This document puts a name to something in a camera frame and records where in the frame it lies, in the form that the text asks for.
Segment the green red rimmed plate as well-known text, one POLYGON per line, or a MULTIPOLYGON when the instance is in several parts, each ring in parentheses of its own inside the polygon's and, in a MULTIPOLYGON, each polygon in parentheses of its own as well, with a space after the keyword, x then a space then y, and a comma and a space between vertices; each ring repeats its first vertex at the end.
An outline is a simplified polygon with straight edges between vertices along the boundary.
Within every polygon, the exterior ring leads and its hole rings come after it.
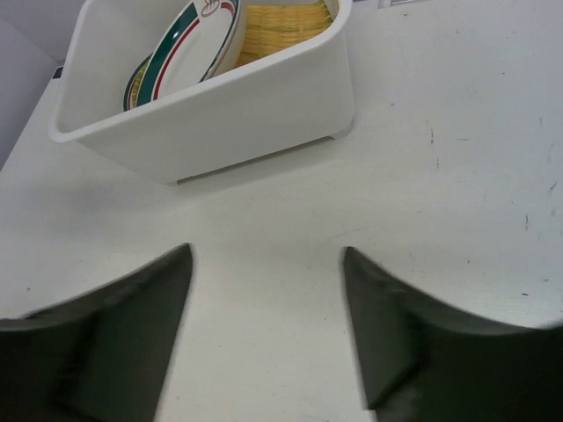
POLYGON ((219 31, 212 16, 221 1, 190 1, 159 41, 144 72, 136 106, 207 81, 219 50, 219 31))

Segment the cream white plate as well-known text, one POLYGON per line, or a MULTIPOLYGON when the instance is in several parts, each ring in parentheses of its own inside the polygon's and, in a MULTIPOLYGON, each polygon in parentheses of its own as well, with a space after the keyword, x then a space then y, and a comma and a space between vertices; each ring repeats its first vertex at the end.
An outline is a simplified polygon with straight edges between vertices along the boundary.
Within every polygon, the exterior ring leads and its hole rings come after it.
POLYGON ((237 63, 245 40, 247 13, 245 1, 221 1, 212 16, 213 29, 219 31, 219 50, 212 61, 205 79, 232 70, 237 63))

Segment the orange sunburst pattern plate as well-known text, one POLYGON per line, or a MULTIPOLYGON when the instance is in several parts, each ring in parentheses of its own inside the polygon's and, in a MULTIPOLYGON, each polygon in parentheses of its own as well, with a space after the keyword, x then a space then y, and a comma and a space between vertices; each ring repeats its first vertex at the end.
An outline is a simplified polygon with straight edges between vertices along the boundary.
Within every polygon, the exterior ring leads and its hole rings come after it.
POLYGON ((139 70, 144 64, 147 64, 147 66, 148 66, 148 64, 149 64, 149 62, 150 62, 150 58, 151 58, 151 55, 148 55, 148 56, 137 66, 137 68, 135 69, 135 71, 133 72, 133 74, 131 75, 131 77, 130 77, 129 80, 128 80, 128 83, 127 83, 127 85, 126 85, 126 88, 125 88, 125 91, 124 91, 124 94, 123 94, 123 100, 122 100, 122 108, 123 108, 123 111, 124 111, 124 112, 130 110, 130 109, 128 108, 128 95, 129 95, 129 90, 130 90, 131 84, 133 83, 133 79, 135 78, 135 74, 136 74, 137 70, 139 70))

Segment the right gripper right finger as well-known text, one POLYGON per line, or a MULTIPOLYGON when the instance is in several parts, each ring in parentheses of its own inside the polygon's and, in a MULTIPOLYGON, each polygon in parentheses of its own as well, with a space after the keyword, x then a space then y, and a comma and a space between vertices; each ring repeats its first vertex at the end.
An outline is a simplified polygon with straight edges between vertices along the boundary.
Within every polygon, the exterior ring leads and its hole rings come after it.
POLYGON ((455 308, 356 248, 343 288, 365 405, 378 421, 559 421, 562 327, 455 308))

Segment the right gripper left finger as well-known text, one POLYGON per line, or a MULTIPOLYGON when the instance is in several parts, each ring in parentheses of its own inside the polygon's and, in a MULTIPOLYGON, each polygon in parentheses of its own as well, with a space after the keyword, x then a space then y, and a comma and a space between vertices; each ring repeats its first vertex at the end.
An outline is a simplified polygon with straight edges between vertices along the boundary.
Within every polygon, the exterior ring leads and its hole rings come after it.
POLYGON ((118 280, 1 322, 3 421, 151 421, 193 274, 181 244, 118 280))

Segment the fan-shaped bamboo woven tray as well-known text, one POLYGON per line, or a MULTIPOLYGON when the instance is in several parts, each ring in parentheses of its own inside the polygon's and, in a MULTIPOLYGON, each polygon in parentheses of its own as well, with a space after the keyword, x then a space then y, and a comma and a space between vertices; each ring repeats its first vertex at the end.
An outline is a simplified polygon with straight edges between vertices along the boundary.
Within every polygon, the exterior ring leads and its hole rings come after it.
POLYGON ((337 1, 307 4, 248 4, 243 47, 235 68, 245 66, 325 31, 339 12, 337 1))

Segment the round bamboo woven plate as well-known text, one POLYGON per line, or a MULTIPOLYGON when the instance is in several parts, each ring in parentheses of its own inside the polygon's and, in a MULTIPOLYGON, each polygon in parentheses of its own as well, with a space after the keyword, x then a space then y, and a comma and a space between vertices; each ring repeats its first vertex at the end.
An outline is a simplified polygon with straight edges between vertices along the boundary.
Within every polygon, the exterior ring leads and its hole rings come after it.
POLYGON ((144 64, 135 74, 133 83, 131 84, 129 95, 128 95, 128 108, 132 109, 136 107, 136 101, 138 97, 138 91, 143 80, 143 75, 146 70, 147 64, 144 64))

